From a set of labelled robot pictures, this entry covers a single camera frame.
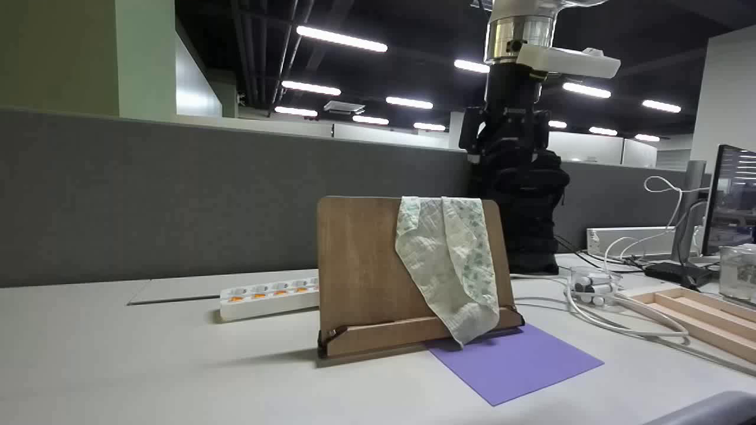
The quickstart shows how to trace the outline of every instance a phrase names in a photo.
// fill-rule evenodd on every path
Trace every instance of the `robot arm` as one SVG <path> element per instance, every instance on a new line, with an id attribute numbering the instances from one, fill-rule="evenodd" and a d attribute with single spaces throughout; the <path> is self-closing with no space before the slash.
<path id="1" fill-rule="evenodd" d="M 488 62 L 516 62 L 543 73 L 614 79 L 619 62 L 600 50 L 555 50 L 558 14 L 605 0 L 497 0 L 488 35 Z"/>
<path id="2" fill-rule="evenodd" d="M 493 199 L 504 218 L 512 271 L 558 271 L 554 210 L 570 175 L 548 152 L 548 116 L 540 111 L 548 73 L 614 79 L 619 62 L 597 50 L 554 48 L 558 14 L 605 0 L 493 0 L 485 109 L 467 109 L 460 147 L 470 154 L 470 193 Z"/>
<path id="3" fill-rule="evenodd" d="M 543 81 L 555 73 L 618 76 L 621 62 L 605 56 L 600 50 L 554 48 L 558 14 L 568 7 L 595 4 L 605 4 L 605 0 L 493 0 L 488 33 L 488 62 L 491 65 L 488 99 L 485 109 L 470 109 L 466 116 L 464 148 L 478 155 L 497 140 L 493 132 L 508 132 L 505 137 L 512 140 L 524 128 L 537 129 L 527 129 L 521 141 L 545 148 L 545 116 L 537 111 Z"/>

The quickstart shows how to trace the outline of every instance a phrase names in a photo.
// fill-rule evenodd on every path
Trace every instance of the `wooden board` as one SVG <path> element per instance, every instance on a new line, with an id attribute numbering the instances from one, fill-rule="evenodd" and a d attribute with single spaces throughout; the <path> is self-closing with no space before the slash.
<path id="1" fill-rule="evenodd" d="M 382 353 L 446 338 L 394 252 L 400 199 L 319 204 L 322 350 L 326 357 Z M 499 206 L 485 204 L 497 269 L 501 329 L 521 325 Z"/>
<path id="2" fill-rule="evenodd" d="M 639 296 L 644 304 L 681 321 L 688 334 L 756 364 L 756 311 L 686 288 Z"/>

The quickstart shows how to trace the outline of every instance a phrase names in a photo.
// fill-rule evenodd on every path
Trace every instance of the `white cable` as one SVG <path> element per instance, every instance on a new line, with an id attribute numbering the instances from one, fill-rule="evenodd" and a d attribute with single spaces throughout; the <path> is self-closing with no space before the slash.
<path id="1" fill-rule="evenodd" d="M 634 240 L 632 245 L 626 245 L 626 249 L 619 252 L 619 258 L 626 258 L 628 250 L 634 250 L 635 245 L 644 245 L 644 244 L 654 240 L 654 239 L 662 239 L 662 237 L 667 237 L 667 233 L 653 233 L 653 237 L 639 239 L 639 240 Z"/>
<path id="2" fill-rule="evenodd" d="M 634 303 L 626 303 L 626 299 L 621 299 L 621 304 L 634 304 L 634 310 L 639 311 L 639 315 L 644 315 L 644 317 L 649 317 L 649 320 L 654 320 L 654 321 L 659 321 L 659 323 L 664 323 L 664 325 L 671 325 L 674 330 L 671 334 L 653 334 L 653 330 L 634 330 L 634 329 L 626 329 L 626 325 L 614 325 L 610 320 L 603 320 L 600 315 L 595 315 L 595 311 L 590 311 L 590 310 L 583 310 L 575 297 L 573 297 L 573 291 L 570 288 L 564 288 L 564 297 L 568 297 L 568 303 L 570 303 L 570 310 L 580 317 L 580 320 L 583 320 L 583 321 L 589 321 L 589 323 L 594 323 L 594 325 L 597 325 L 597 329 L 605 329 L 605 330 L 612 330 L 612 334 L 621 334 L 621 335 L 635 335 L 635 338 L 681 338 L 686 345 L 690 343 L 690 335 L 688 335 L 688 330 L 679 323 L 679 321 L 674 321 L 674 320 L 668 320 L 668 317 L 664 317 L 664 315 L 659 315 L 659 311 L 653 311 L 653 310 L 644 310 L 644 307 L 639 307 L 639 304 L 634 304 Z"/>
<path id="3" fill-rule="evenodd" d="M 679 212 L 681 212 L 681 209 L 682 209 L 686 193 L 699 193 L 699 192 L 707 192 L 708 186 L 681 190 L 681 186 L 677 186 L 674 181 L 668 181 L 668 180 L 662 178 L 662 175 L 649 175 L 649 178 L 644 181 L 644 190 L 645 190 L 647 193 L 671 193 L 671 192 L 679 193 L 677 210 L 671 212 L 671 218 L 668 218 L 668 223 L 667 223 L 667 227 L 677 227 L 677 224 L 681 224 L 681 223 L 677 223 L 677 218 L 679 218 Z"/>
<path id="4" fill-rule="evenodd" d="M 605 273 L 610 273 L 610 255 L 612 255 L 612 250 L 614 250 L 614 245 L 619 245 L 619 244 L 623 244 L 623 240 L 628 240 L 628 237 L 621 237 L 621 239 L 618 239 L 618 240 L 612 240 L 610 245 L 608 245 L 608 250 L 605 250 Z"/>

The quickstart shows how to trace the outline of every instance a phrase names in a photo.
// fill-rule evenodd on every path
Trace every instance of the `ceiling light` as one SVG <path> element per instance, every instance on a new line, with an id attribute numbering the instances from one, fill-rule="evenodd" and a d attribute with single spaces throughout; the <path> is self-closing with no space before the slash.
<path id="1" fill-rule="evenodd" d="M 568 129 L 564 121 L 548 121 L 548 128 Z"/>
<path id="2" fill-rule="evenodd" d="M 664 103 L 664 102 L 654 102 L 654 99 L 645 99 L 644 107 L 645 109 L 667 111 L 667 113 L 681 113 L 682 111 L 682 107 L 679 107 L 679 103 Z"/>
<path id="3" fill-rule="evenodd" d="M 489 73 L 491 72 L 488 65 L 466 62 L 466 60 L 457 60 L 455 67 L 460 72 L 470 72 L 470 73 Z"/>
<path id="4" fill-rule="evenodd" d="M 590 128 L 594 134 L 608 134 L 608 137 L 618 137 L 614 128 Z"/>
<path id="5" fill-rule="evenodd" d="M 355 122 L 367 122 L 367 126 L 381 126 L 385 128 L 388 126 L 388 119 L 381 119 L 381 116 L 352 116 Z"/>
<path id="6" fill-rule="evenodd" d="M 440 126 L 440 122 L 416 122 L 416 129 L 423 129 L 423 132 L 446 132 L 446 126 Z"/>
<path id="7" fill-rule="evenodd" d="M 659 145 L 662 141 L 662 137 L 656 137 L 656 134 L 635 134 L 635 140 L 639 141 L 649 141 L 649 145 Z"/>
<path id="8" fill-rule="evenodd" d="M 314 109 L 277 107 L 277 113 L 281 113 L 281 116 L 306 116 L 306 119 L 316 119 L 316 111 L 314 111 Z"/>
<path id="9" fill-rule="evenodd" d="M 284 81 L 281 86 L 288 87 L 288 90 L 296 90 L 296 93 L 314 93 L 314 95 L 326 95 L 326 96 L 341 96 L 341 87 L 310 86 L 310 82 L 300 82 L 300 81 Z"/>
<path id="10" fill-rule="evenodd" d="M 406 107 L 406 109 L 433 109 L 431 102 L 406 99 L 406 96 L 385 96 L 385 103 Z"/>
<path id="11" fill-rule="evenodd" d="M 580 86 L 580 82 L 564 82 L 562 90 L 583 95 L 583 96 L 595 96 L 595 99 L 610 99 L 612 93 L 603 87 L 590 87 L 590 86 Z"/>
<path id="12" fill-rule="evenodd" d="M 368 52 L 388 52 L 388 44 L 367 40 L 367 39 L 352 39 L 345 33 L 330 33 L 312 26 L 297 26 L 297 35 L 322 40 L 322 42 L 333 42 L 333 44 L 345 44 L 355 50 L 368 50 Z"/>

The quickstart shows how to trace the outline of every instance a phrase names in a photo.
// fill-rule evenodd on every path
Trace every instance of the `white wall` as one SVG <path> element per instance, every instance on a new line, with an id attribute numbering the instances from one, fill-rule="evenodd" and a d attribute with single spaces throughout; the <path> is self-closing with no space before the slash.
<path id="1" fill-rule="evenodd" d="M 708 40 L 692 159 L 714 170 L 718 145 L 756 152 L 756 26 Z"/>
<path id="2" fill-rule="evenodd" d="M 117 3 L 2 0 L 0 107 L 118 116 Z"/>
<path id="3" fill-rule="evenodd" d="M 398 145 L 420 148 L 450 148 L 450 132 L 400 132 L 368 126 L 330 122 L 330 121 L 302 121 L 302 119 L 202 119 L 177 116 L 176 122 L 203 126 L 203 128 L 232 128 L 268 134 L 296 134 L 307 140 L 360 141 L 360 145 Z"/>
<path id="4" fill-rule="evenodd" d="M 224 119 L 240 119 L 240 87 L 236 87 L 236 76 L 232 72 L 206 72 L 206 79 L 214 87 L 214 93 L 217 95 L 221 103 L 222 103 L 222 116 Z"/>
<path id="5" fill-rule="evenodd" d="M 659 145 L 654 145 L 656 152 L 690 152 L 692 148 L 692 134 L 671 134 L 664 137 Z"/>
<path id="6" fill-rule="evenodd" d="M 176 113 L 177 116 L 222 116 L 222 103 L 209 79 L 176 33 Z"/>
<path id="7" fill-rule="evenodd" d="M 551 132 L 551 152 L 568 164 L 619 166 L 621 140 L 576 132 Z"/>
<path id="8" fill-rule="evenodd" d="M 656 168 L 659 170 L 688 170 L 690 148 L 688 152 L 659 152 Z"/>
<path id="9" fill-rule="evenodd" d="M 460 152 L 459 140 L 464 134 L 464 126 L 466 126 L 466 113 L 451 111 L 451 116 L 450 116 L 450 148 L 451 152 Z"/>
<path id="10" fill-rule="evenodd" d="M 176 0 L 117 0 L 118 103 L 124 119 L 176 113 Z"/>
<path id="11" fill-rule="evenodd" d="M 626 140 L 621 166 L 623 168 L 656 168 L 656 148 L 649 145 Z"/>

